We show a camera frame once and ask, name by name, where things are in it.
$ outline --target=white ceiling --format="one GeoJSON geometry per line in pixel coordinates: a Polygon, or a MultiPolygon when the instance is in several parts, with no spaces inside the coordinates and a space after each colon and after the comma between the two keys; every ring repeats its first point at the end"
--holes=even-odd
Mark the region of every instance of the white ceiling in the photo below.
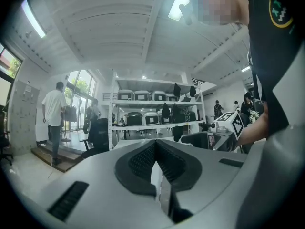
{"type": "Polygon", "coordinates": [[[217,85],[237,78],[252,82],[251,71],[240,72],[247,65],[248,35],[218,53],[241,26],[187,26],[171,20],[174,0],[28,1],[46,36],[38,36],[22,9],[16,11],[9,35],[52,74],[98,69],[110,83],[113,68],[120,77],[145,74],[181,81],[187,71],[217,85]],[[211,56],[213,61],[194,71],[211,56]]]}

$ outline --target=metal shelf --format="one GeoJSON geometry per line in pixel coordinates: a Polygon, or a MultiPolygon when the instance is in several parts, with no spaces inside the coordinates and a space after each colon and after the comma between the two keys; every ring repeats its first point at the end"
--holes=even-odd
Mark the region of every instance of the metal shelf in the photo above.
{"type": "Polygon", "coordinates": [[[201,102],[170,102],[170,101],[134,101],[134,100],[114,100],[114,104],[122,108],[162,108],[163,104],[166,103],[169,108],[172,108],[174,104],[179,107],[187,108],[195,105],[202,105],[201,102]]]}
{"type": "Polygon", "coordinates": [[[199,123],[203,123],[204,120],[199,121],[189,121],[189,122],[182,122],[182,123],[174,123],[174,124],[165,124],[165,125],[133,125],[133,126],[112,126],[112,130],[116,131],[123,131],[123,130],[151,130],[151,129],[163,129],[168,127],[175,127],[175,126],[184,126],[184,125],[195,125],[199,123]]]}
{"type": "MultiPolygon", "coordinates": [[[[168,94],[173,94],[173,88],[175,82],[151,80],[151,79],[127,79],[127,78],[115,78],[119,85],[119,89],[128,89],[132,91],[163,91],[168,94]]],[[[180,86],[180,94],[186,94],[190,92],[191,85],[177,83],[180,86]]]]}

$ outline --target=wooden step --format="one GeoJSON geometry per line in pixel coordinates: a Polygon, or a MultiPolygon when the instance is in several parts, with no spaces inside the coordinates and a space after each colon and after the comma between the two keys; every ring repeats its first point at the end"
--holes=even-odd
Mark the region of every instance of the wooden step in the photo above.
{"type": "MultiPolygon", "coordinates": [[[[38,145],[38,147],[40,147],[42,150],[46,150],[52,153],[52,145],[50,144],[46,144],[46,145],[38,145]]],[[[63,150],[61,148],[58,149],[58,158],[64,158],[70,161],[75,161],[77,160],[81,155],[63,150]]]]}
{"type": "MultiPolygon", "coordinates": [[[[36,155],[39,159],[41,159],[43,162],[45,162],[51,166],[51,164],[52,164],[52,152],[51,151],[49,151],[48,149],[45,149],[45,148],[36,147],[36,148],[32,148],[31,152],[34,155],[36,155]]],[[[57,166],[53,166],[53,168],[55,168],[61,172],[67,172],[69,169],[71,169],[73,166],[75,166],[77,163],[79,163],[82,160],[82,158],[80,157],[74,161],[71,161],[66,158],[62,158],[61,160],[62,160],[62,162],[60,164],[58,164],[57,166]]]]}

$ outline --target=fluorescent light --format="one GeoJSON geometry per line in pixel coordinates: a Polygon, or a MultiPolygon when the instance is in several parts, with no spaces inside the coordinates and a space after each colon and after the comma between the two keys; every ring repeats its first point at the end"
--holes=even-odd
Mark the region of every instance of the fluorescent light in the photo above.
{"type": "Polygon", "coordinates": [[[247,71],[247,70],[249,70],[249,69],[250,69],[250,67],[248,66],[248,67],[242,69],[242,72],[245,72],[245,71],[247,71]]]}
{"type": "Polygon", "coordinates": [[[25,15],[27,16],[28,20],[30,21],[30,23],[32,24],[32,26],[34,27],[34,29],[36,30],[36,32],[38,33],[38,35],[43,38],[46,34],[43,32],[42,28],[40,27],[40,25],[38,24],[37,20],[35,19],[29,4],[27,0],[24,0],[23,3],[21,4],[21,7],[25,13],[25,15]]]}
{"type": "Polygon", "coordinates": [[[182,14],[181,14],[181,11],[179,9],[179,5],[180,4],[188,4],[190,0],[175,0],[175,2],[173,2],[173,6],[171,8],[171,11],[170,13],[168,14],[168,17],[175,20],[175,21],[178,21],[180,20],[182,14]]]}

